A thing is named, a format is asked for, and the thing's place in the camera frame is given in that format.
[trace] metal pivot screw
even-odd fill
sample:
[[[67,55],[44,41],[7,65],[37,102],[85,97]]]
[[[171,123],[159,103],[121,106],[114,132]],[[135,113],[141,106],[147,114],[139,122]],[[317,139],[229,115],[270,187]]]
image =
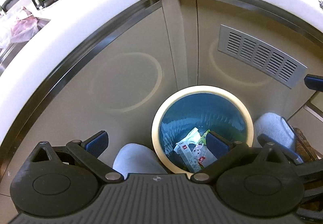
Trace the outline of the metal pivot screw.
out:
[[[197,181],[207,181],[210,178],[206,173],[196,173],[193,175],[193,177]]]
[[[115,181],[115,180],[119,180],[121,178],[121,174],[118,172],[109,172],[109,173],[105,174],[105,178],[107,180]]]

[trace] cabinet door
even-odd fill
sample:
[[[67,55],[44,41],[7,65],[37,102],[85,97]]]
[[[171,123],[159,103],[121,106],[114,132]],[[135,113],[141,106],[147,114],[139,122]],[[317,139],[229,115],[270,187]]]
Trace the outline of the cabinet door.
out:
[[[323,116],[322,112],[305,105],[288,122],[298,127],[310,145],[318,152],[323,153]]]
[[[41,140],[53,146],[85,140],[100,130],[109,147],[100,159],[112,166],[127,143],[153,149],[151,125],[160,105],[177,91],[163,9],[115,39],[62,89],[32,126],[4,175],[0,193]]]
[[[303,77],[291,89],[266,73],[218,50],[221,25],[257,38],[323,75],[323,50],[288,27],[237,6],[215,0],[197,0],[198,84],[223,88],[237,96],[253,120],[273,112],[289,118],[313,94]]]

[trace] metal vent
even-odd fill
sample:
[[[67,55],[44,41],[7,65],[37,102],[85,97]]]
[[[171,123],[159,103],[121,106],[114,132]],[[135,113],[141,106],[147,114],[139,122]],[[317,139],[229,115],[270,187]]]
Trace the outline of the metal vent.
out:
[[[306,66],[282,51],[250,35],[221,25],[218,50],[233,56],[293,88]]]

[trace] plastic packaging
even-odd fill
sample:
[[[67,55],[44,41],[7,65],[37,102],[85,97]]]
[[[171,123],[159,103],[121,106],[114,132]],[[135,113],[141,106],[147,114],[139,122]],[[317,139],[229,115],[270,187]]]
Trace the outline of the plastic packaging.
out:
[[[38,33],[37,18],[28,16],[25,19],[18,20],[11,28],[11,43],[21,43],[29,41]]]
[[[46,24],[46,21],[38,20],[25,7],[9,11],[0,21],[0,49],[6,49],[13,43],[29,41]]]
[[[0,25],[0,56],[2,49],[6,49],[10,44],[11,30]]]
[[[206,135],[209,131],[207,130],[201,136],[195,127],[185,138],[176,143],[174,151],[180,155],[185,166],[191,173],[196,173],[217,160],[206,147]]]

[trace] floor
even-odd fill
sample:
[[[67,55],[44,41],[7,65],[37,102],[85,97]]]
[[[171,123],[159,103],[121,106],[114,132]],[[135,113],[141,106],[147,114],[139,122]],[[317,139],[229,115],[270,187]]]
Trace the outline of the floor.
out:
[[[10,196],[0,194],[0,224],[7,224],[17,215],[17,210]]]

